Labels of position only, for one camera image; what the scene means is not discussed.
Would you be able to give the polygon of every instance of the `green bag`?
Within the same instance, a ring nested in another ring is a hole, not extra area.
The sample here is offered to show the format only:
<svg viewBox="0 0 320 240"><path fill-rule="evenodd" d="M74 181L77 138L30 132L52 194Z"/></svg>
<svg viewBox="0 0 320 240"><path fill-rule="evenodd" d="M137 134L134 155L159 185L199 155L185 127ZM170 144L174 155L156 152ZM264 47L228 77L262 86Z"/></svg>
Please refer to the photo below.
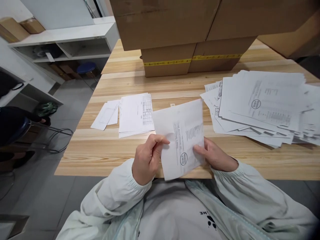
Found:
<svg viewBox="0 0 320 240"><path fill-rule="evenodd" d="M48 102L44 104L39 104L35 109L35 114L39 117L49 117L54 114L58 109L58 105L54 102Z"/></svg>

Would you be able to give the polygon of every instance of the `wooden table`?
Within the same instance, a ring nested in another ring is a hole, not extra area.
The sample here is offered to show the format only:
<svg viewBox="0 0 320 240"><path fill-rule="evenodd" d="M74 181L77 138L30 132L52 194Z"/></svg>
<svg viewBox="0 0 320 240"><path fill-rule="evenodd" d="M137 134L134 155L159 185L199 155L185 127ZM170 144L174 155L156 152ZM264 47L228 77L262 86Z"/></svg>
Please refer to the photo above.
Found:
<svg viewBox="0 0 320 240"><path fill-rule="evenodd" d="M108 176L113 168L134 157L137 145L147 139L140 134L119 139L119 124L104 131L90 126L102 105L122 96L151 93L153 110L200 98L204 85L230 77L241 69L272 72L304 73L308 83L319 80L292 60L287 60L256 40L232 71L202 72L181 76L144 77L140 50L123 51L118 40L102 77L89 101L79 125L55 172L56 175ZM216 134L208 107L203 104L204 135L226 153L254 166L266 179L320 180L320 147L310 144L288 145L270 149L266 145L241 136ZM163 177L160 167L157 177ZM211 178L208 166L200 166L185 178Z"/></svg>

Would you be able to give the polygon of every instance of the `stool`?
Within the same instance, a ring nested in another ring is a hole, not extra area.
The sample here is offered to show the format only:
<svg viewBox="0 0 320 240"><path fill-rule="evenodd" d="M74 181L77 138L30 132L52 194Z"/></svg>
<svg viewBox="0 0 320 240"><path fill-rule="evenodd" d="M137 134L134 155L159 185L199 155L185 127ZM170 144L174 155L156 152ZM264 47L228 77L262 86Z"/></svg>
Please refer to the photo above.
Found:
<svg viewBox="0 0 320 240"><path fill-rule="evenodd" d="M99 71L97 70L97 65L94 62L86 62L84 64L81 64L77 68L77 73L78 74L85 74L87 77L94 78L99 75Z"/></svg>

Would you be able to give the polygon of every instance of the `sleeve cuff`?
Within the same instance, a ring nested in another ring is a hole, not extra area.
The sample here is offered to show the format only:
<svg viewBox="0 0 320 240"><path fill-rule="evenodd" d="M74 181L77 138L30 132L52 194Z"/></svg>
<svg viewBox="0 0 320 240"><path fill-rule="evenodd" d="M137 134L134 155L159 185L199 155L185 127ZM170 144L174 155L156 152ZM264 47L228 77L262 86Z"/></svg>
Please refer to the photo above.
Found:
<svg viewBox="0 0 320 240"><path fill-rule="evenodd" d="M151 187L152 185L152 180L150 182L148 182L146 185L142 186L140 185L139 183L136 182L136 180L133 178L133 175L132 175L132 164L133 164L133 161L134 159L133 158L130 158L128 159L125 163L127 164L126 166L126 172L128 173L128 184L130 187L132 187L133 189L136 189L136 190L144 190L144 189L148 189Z"/></svg>
<svg viewBox="0 0 320 240"><path fill-rule="evenodd" d="M215 176L229 177L229 178L243 176L245 174L244 168L245 168L246 164L240 162L237 159L234 159L234 160L236 160L238 162L239 166L233 172L223 172L223 171L214 170L211 166L210 166L210 169Z"/></svg>

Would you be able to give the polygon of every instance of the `cardboard box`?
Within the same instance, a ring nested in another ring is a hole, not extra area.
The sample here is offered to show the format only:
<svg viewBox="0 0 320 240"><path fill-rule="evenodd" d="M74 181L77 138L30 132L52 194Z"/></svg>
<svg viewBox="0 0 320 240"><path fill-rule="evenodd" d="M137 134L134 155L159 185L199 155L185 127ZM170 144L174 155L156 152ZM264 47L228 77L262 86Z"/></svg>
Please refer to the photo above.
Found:
<svg viewBox="0 0 320 240"><path fill-rule="evenodd" d="M58 75L65 74L65 72L59 67L57 63L50 63L49 67L51 67Z"/></svg>
<svg viewBox="0 0 320 240"><path fill-rule="evenodd" d="M319 0L221 0L207 41L297 30Z"/></svg>
<svg viewBox="0 0 320 240"><path fill-rule="evenodd" d="M146 77L183 75L188 73L196 43L142 49Z"/></svg>
<svg viewBox="0 0 320 240"><path fill-rule="evenodd" d="M123 49L205 41L220 0L110 0Z"/></svg>
<svg viewBox="0 0 320 240"><path fill-rule="evenodd" d="M59 66L65 73L76 73L79 63L77 61L63 61Z"/></svg>
<svg viewBox="0 0 320 240"><path fill-rule="evenodd" d="M3 37L7 42L20 42L30 34L17 23L11 17L5 17L0 19L0 36Z"/></svg>
<svg viewBox="0 0 320 240"><path fill-rule="evenodd" d="M258 39L286 58L320 55L320 9L295 32L261 35Z"/></svg>
<svg viewBox="0 0 320 240"><path fill-rule="evenodd" d="M38 34L45 31L44 27L35 18L29 18L20 22L20 25L30 34Z"/></svg>
<svg viewBox="0 0 320 240"><path fill-rule="evenodd" d="M231 70L256 37L197 43L188 72Z"/></svg>
<svg viewBox="0 0 320 240"><path fill-rule="evenodd" d="M60 77L65 81L70 81L70 80L74 79L74 77L71 74L67 74L67 73L60 75Z"/></svg>

